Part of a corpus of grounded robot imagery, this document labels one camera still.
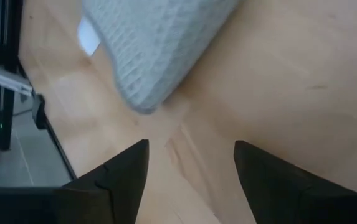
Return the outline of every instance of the black cable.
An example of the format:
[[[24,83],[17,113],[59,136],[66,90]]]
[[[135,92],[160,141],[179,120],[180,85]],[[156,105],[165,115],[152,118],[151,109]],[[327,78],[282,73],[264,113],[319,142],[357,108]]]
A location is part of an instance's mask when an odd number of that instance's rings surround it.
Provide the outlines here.
[[[25,114],[25,113],[28,113],[28,112],[31,112],[32,109],[27,109],[27,110],[24,110],[24,111],[21,111],[21,112],[17,112],[16,114],[13,115],[13,117],[16,117],[16,116],[20,116],[22,114]]]

